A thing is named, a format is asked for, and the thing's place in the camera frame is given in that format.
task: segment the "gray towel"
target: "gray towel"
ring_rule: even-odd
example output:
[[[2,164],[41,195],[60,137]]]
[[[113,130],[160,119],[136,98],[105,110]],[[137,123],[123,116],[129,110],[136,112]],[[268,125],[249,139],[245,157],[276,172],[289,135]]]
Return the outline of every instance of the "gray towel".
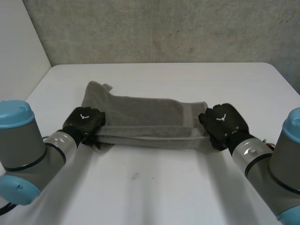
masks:
[[[205,102],[181,103],[172,99],[114,96],[111,86],[90,82],[83,107],[105,112],[106,122],[97,133],[101,143],[171,149],[199,149],[208,137],[198,115]],[[104,144],[102,148],[112,145]]]

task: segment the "white table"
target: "white table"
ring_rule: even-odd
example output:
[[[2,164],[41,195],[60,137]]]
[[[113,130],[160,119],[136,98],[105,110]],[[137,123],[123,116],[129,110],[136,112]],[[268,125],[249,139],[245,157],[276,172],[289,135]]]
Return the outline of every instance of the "white table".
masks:
[[[162,63],[53,67],[27,101],[42,135],[80,106],[91,80],[112,94],[231,103],[251,134],[275,143],[300,96],[265,63]],[[116,145],[99,155],[82,146],[31,205],[2,225],[277,225],[227,150],[203,154]]]

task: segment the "black cable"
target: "black cable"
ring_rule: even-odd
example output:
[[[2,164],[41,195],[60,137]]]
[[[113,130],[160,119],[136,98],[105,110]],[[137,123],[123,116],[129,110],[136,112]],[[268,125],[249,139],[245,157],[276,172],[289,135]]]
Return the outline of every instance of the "black cable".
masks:
[[[5,213],[8,213],[9,211],[13,210],[17,205],[8,203],[7,205],[3,206],[0,209],[0,216],[4,215]]]

